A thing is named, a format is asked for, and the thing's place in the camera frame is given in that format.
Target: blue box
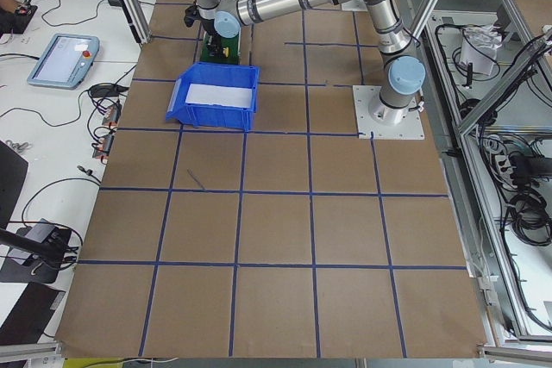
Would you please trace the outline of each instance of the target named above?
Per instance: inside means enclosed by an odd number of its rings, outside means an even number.
[[[197,62],[179,76],[172,90],[171,102],[166,112],[166,120],[176,118],[183,124],[194,127],[240,128],[249,131],[253,127],[254,113],[257,111],[257,66],[221,65]],[[214,85],[251,90],[248,107],[225,106],[218,104],[187,103],[191,85]]]

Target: robotic arm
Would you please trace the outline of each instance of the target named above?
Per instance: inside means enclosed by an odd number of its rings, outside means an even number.
[[[237,36],[240,26],[261,23],[301,9],[324,3],[341,4],[349,0],[197,0],[194,16],[208,34]],[[412,96],[422,86],[425,68],[409,56],[412,37],[398,13],[395,0],[364,0],[379,36],[379,51],[386,70],[386,81],[370,103],[372,117],[386,125],[399,124],[408,113]]]

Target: light blue tablet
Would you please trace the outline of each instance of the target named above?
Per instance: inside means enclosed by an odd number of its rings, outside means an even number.
[[[73,89],[85,79],[100,49],[96,36],[55,34],[27,82],[36,86]]]

